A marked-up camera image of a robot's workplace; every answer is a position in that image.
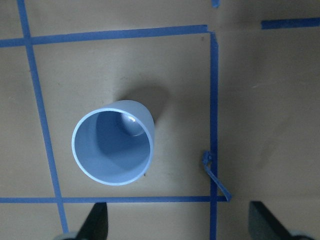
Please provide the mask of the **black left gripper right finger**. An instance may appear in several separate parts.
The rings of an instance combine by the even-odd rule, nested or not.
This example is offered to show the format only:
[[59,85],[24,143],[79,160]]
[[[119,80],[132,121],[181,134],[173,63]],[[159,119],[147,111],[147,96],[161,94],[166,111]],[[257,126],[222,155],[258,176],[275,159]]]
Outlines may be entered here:
[[249,203],[248,231],[252,240],[295,239],[261,201]]

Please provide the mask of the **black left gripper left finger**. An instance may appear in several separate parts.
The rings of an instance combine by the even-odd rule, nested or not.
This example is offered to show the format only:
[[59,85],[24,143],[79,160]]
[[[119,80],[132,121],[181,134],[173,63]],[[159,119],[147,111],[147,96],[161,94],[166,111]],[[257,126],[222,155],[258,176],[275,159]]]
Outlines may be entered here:
[[77,240],[106,240],[108,237],[108,207],[106,202],[93,205],[76,235]]

